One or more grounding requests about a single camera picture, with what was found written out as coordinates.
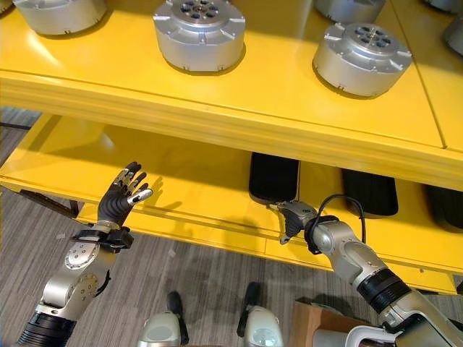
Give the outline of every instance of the black cable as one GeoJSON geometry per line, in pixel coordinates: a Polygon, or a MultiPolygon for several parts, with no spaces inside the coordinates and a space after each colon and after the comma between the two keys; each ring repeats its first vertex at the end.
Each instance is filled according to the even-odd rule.
{"type": "Polygon", "coordinates": [[[333,195],[330,195],[329,197],[327,197],[326,199],[324,199],[324,201],[321,203],[320,209],[318,210],[317,217],[315,218],[315,221],[312,224],[312,227],[310,228],[310,233],[312,233],[313,230],[315,229],[315,227],[317,226],[318,220],[320,219],[321,213],[325,209],[326,205],[331,200],[338,199],[340,197],[343,197],[344,199],[349,200],[350,202],[352,202],[357,207],[357,209],[359,210],[360,221],[362,222],[362,242],[364,244],[366,244],[367,243],[367,226],[365,225],[365,213],[363,212],[362,204],[360,204],[360,202],[358,202],[358,200],[354,199],[353,197],[349,197],[349,196],[347,196],[345,194],[333,194],[333,195]]]}

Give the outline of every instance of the robotic arm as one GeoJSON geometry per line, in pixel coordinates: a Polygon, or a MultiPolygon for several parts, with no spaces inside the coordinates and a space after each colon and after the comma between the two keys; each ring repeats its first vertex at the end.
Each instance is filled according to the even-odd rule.
{"type": "Polygon", "coordinates": [[[463,333],[389,270],[346,223],[334,216],[320,216],[332,198],[325,200],[318,213],[303,202],[277,204],[286,220],[281,243],[304,230],[309,250],[330,259],[334,272],[374,308],[388,333],[400,333],[396,337],[398,347],[463,347],[463,333]]]}
{"type": "Polygon", "coordinates": [[[133,242],[129,229],[122,226],[125,219],[136,203],[153,193],[146,183],[136,190],[146,177],[142,173],[133,180],[140,169],[134,162],[121,171],[100,201],[98,222],[72,238],[74,244],[46,284],[20,346],[65,346],[87,306],[104,290],[117,253],[133,242]]]}

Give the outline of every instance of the yellow shelf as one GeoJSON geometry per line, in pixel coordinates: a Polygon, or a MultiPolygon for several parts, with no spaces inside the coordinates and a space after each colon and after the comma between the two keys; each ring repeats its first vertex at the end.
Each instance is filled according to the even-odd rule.
{"type": "MultiPolygon", "coordinates": [[[[77,219],[83,223],[95,223],[97,211],[97,205],[85,204],[77,219]]],[[[289,244],[283,247],[277,240],[263,236],[251,236],[249,234],[199,226],[194,223],[159,218],[142,213],[130,214],[125,225],[131,228],[132,231],[152,236],[222,248],[233,252],[332,271],[328,259],[323,255],[315,256],[309,253],[307,246],[289,244]]],[[[440,294],[456,294],[454,280],[448,273],[408,267],[395,263],[388,263],[388,266],[405,283],[412,287],[426,291],[436,291],[440,294]]]]}
{"type": "MultiPolygon", "coordinates": [[[[162,193],[137,205],[137,212],[226,231],[231,239],[233,233],[242,234],[252,252],[261,252],[254,249],[262,247],[259,238],[267,240],[272,257],[278,257],[279,249],[285,251],[277,247],[283,230],[279,215],[248,196],[250,153],[242,150],[43,115],[1,167],[0,182],[15,191],[28,189],[96,204],[111,178],[133,160],[143,163],[148,181],[163,179],[162,193]]],[[[318,207],[323,198],[341,192],[339,172],[302,163],[300,199],[318,207]]],[[[368,244],[388,262],[463,273],[463,234],[434,224],[419,184],[397,180],[396,187],[400,211],[367,222],[368,244]]],[[[358,219],[340,202],[326,212],[360,231],[358,219]]],[[[286,250],[292,247],[302,249],[305,243],[296,238],[286,250]]],[[[329,268],[326,258],[307,257],[312,266],[329,268]]]]}
{"type": "Polygon", "coordinates": [[[455,16],[424,1],[393,0],[392,4],[412,49],[444,146],[463,152],[463,56],[442,39],[455,16]]]}
{"type": "MultiPolygon", "coordinates": [[[[68,38],[39,36],[9,13],[1,103],[463,190],[463,158],[442,149],[414,64],[386,94],[347,98],[311,68],[332,24],[311,1],[236,0],[247,18],[243,60],[224,74],[185,74],[158,49],[160,3],[109,1],[101,25],[68,38]]],[[[390,4],[378,24],[404,40],[390,4]]]]}

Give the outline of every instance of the lower shelf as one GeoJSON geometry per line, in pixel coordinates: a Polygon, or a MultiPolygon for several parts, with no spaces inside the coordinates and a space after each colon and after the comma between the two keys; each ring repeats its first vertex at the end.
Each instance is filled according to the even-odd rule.
{"type": "MultiPolygon", "coordinates": [[[[250,155],[227,147],[44,114],[0,168],[0,184],[17,192],[24,189],[98,204],[121,167],[136,160],[148,173],[147,182],[163,181],[160,192],[135,207],[139,215],[159,219],[155,229],[159,233],[171,230],[175,221],[191,226],[179,230],[192,239],[199,233],[193,224],[209,228],[205,230],[211,231],[210,237],[201,238],[208,245],[215,246],[215,233],[220,231],[224,234],[218,236],[219,240],[245,240],[236,241],[234,247],[251,254],[263,253],[262,239],[266,240],[269,257],[278,259],[288,249],[295,249],[295,254],[301,249],[306,254],[301,237],[294,238],[287,248],[280,247],[278,239],[284,230],[281,216],[250,199],[250,155]]],[[[367,243],[387,262],[463,273],[463,234],[449,233],[433,222],[422,185],[396,180],[396,190],[399,212],[390,218],[367,220],[367,243]]],[[[325,197],[340,192],[339,168],[301,163],[301,200],[318,208],[325,197]]],[[[360,235],[357,216],[342,201],[334,201],[326,213],[336,215],[360,235]]],[[[305,257],[308,255],[303,259],[310,266],[330,268],[324,257],[305,257]]]]}
{"type": "MultiPolygon", "coordinates": [[[[85,204],[77,219],[83,223],[95,223],[97,211],[97,205],[85,204]]],[[[278,239],[269,236],[232,232],[137,212],[129,215],[125,225],[144,234],[332,271],[328,258],[324,255],[315,256],[307,250],[307,246],[300,244],[289,243],[282,246],[278,239]]],[[[387,265],[411,287],[440,294],[456,294],[453,276],[448,273],[392,262],[387,265]]]]}

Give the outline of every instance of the cardboard box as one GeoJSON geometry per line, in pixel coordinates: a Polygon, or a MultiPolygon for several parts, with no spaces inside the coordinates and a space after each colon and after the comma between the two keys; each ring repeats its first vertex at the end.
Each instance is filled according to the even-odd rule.
{"type": "Polygon", "coordinates": [[[352,328],[358,325],[367,324],[327,309],[321,309],[296,301],[292,314],[289,345],[291,347],[313,347],[313,333],[317,329],[348,333],[352,328]]]}

